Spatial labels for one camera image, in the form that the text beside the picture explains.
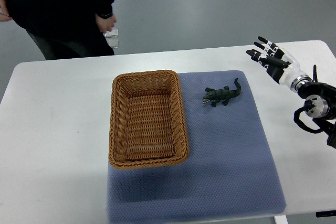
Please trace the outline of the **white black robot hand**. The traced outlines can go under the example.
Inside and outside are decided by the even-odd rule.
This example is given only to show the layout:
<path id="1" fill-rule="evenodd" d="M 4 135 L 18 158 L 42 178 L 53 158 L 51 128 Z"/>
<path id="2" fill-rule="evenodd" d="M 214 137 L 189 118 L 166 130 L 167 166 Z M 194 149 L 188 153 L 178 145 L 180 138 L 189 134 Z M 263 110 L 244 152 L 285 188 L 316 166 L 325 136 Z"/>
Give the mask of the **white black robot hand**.
<path id="1" fill-rule="evenodd" d="M 259 36 L 254 45 L 258 49 L 247 50 L 246 53 L 251 60 L 265 68 L 277 84 L 285 85 L 296 93 L 301 85 L 312 81 L 308 74 L 300 69 L 299 62 L 274 42 Z"/>

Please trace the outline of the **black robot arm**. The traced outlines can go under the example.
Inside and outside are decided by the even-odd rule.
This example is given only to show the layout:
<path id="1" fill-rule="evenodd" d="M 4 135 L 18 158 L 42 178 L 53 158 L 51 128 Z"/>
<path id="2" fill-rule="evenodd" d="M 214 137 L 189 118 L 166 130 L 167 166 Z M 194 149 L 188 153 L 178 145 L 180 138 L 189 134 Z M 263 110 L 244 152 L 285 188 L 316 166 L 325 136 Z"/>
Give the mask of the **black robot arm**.
<path id="1" fill-rule="evenodd" d="M 304 99 L 303 107 L 295 111 L 294 122 L 304 131 L 318 134 L 324 132 L 327 145 L 335 148 L 335 87 L 318 81 L 317 66 L 313 66 L 313 79 L 300 86 L 299 97 Z M 305 113 L 319 127 L 312 129 L 300 120 Z"/>

